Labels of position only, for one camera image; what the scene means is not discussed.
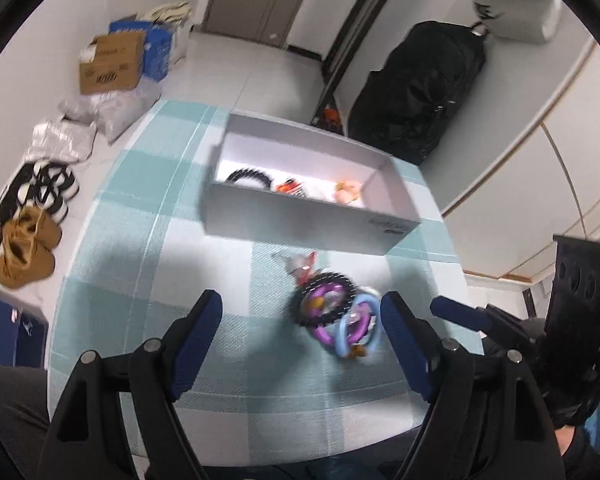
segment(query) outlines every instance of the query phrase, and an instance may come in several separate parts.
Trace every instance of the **silver bolt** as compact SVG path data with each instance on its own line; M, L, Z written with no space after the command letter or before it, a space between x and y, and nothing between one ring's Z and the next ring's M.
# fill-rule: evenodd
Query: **silver bolt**
M88 365L89 363L93 363L96 360L96 352L93 350L87 350L84 354L80 356L80 361L84 364Z
M160 347L162 346L162 341L160 341L158 338L152 338L152 339L148 339L147 341L144 342L144 350L150 353L153 352L157 352Z
M512 361L515 364L522 362L522 354L517 350L509 350L507 352L507 358L509 359L509 361Z
M460 343L458 341L456 341L455 339L452 339L450 337L445 337L442 340L442 348L446 348L447 350L451 350L452 352L455 352L456 350L458 350L460 348Z

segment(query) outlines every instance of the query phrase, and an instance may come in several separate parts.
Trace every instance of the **person's leg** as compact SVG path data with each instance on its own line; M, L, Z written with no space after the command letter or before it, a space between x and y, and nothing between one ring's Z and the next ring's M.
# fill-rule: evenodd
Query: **person's leg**
M0 366L1 478L36 478L48 427L46 372Z

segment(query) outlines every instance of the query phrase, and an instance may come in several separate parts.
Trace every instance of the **person's hand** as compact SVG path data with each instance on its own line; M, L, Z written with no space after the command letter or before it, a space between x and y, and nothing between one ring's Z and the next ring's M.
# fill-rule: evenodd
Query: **person's hand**
M575 431L576 429L573 426L563 426L559 430L555 430L555 437L560 448L560 456L564 455L569 449Z

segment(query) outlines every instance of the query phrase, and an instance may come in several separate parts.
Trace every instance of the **blue box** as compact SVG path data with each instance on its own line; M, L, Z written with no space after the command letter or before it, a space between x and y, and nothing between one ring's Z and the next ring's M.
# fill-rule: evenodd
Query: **blue box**
M42 368L49 325L0 301L0 365Z
M144 56L142 58L142 74L156 81L161 81L169 71L172 33L152 22L119 20L109 24L110 33L136 31L146 33L146 37L144 38Z

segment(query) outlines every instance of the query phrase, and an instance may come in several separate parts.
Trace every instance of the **blue ring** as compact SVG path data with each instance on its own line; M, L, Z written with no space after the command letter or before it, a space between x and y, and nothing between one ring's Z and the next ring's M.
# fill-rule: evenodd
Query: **blue ring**
M373 296L372 294L367 294L363 292L358 294L354 300L353 304L357 305L360 303L368 304L371 309L371 313L376 316L376 325L373 327L371 332L371 339L365 345L366 351L371 354L375 352L378 346L380 345L380 341L382 339L382 323L380 322L380 300ZM345 358L351 352L351 346L347 343L347 326L349 325L349 316L351 315L351 309L347 311L347 313L340 318L340 320L336 324L336 332L334 335L334 346L335 351L338 357Z

